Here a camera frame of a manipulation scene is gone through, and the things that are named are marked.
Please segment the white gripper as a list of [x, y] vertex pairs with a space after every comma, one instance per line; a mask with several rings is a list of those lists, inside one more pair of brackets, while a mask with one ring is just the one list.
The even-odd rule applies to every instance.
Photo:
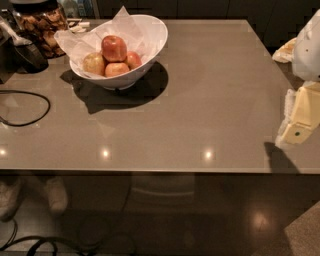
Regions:
[[279, 63], [290, 63], [292, 72], [307, 81], [285, 96], [284, 120], [275, 140], [278, 148], [304, 143], [320, 125], [320, 9], [298, 36], [272, 55]]

